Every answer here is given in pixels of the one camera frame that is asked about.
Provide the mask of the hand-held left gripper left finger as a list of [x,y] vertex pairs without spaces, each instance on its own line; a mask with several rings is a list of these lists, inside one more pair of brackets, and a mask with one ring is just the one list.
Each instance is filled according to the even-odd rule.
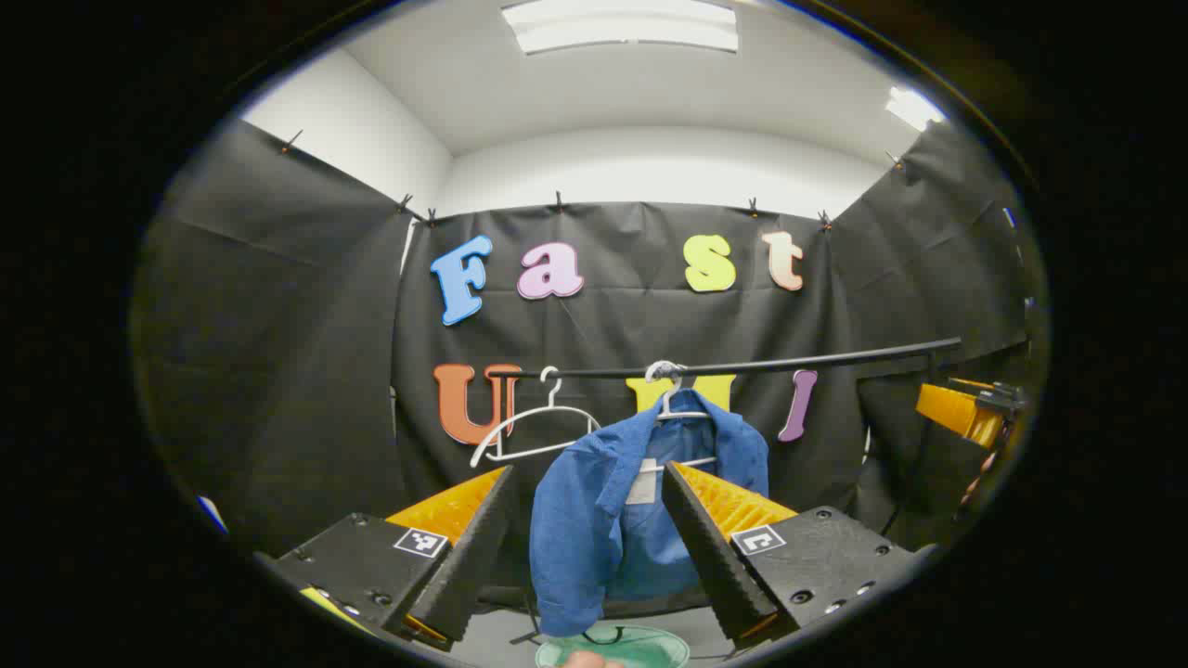
[[383,519],[349,513],[263,565],[365,634],[462,641],[508,532],[513,466],[491,470]]

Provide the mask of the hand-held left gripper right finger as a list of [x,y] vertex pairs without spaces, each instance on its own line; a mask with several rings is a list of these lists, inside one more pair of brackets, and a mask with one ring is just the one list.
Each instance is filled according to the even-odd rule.
[[864,609],[922,568],[921,552],[839,508],[794,511],[680,462],[662,499],[729,641],[750,647]]

